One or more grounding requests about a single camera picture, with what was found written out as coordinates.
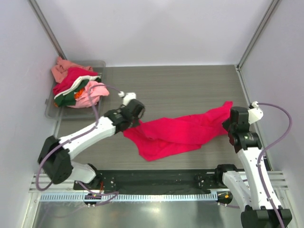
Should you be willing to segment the magenta t shirt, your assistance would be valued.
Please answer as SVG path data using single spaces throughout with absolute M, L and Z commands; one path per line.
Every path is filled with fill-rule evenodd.
M 139 126 L 124 131 L 123 135 L 149 162 L 198 150 L 215 137 L 227 133 L 222 123 L 229 118 L 232 105 L 232 101 L 226 101 L 203 114 L 141 122 Z

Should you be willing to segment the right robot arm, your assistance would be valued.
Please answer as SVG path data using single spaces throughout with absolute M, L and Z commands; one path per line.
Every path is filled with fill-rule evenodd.
M 272 187 L 264 163 L 267 148 L 262 147 L 259 135 L 250 131 L 250 126 L 264 115 L 260 106 L 260 102 L 253 102 L 248 108 L 232 107 L 230 117 L 222 124 L 247 180 L 242 180 L 232 164 L 218 165 L 216 177 L 230 190 L 241 209 L 242 227 L 286 228 L 292 220 L 292 213 L 282 207 Z

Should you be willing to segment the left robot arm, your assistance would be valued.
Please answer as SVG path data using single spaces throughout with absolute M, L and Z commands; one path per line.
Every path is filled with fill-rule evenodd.
M 102 175 L 93 165 L 80 164 L 73 159 L 96 142 L 138 126 L 144 111 L 145 107 L 140 101 L 131 99 L 73 134 L 59 139 L 52 135 L 43 144 L 38 164 L 52 184 L 73 180 L 95 189 L 101 183 Z

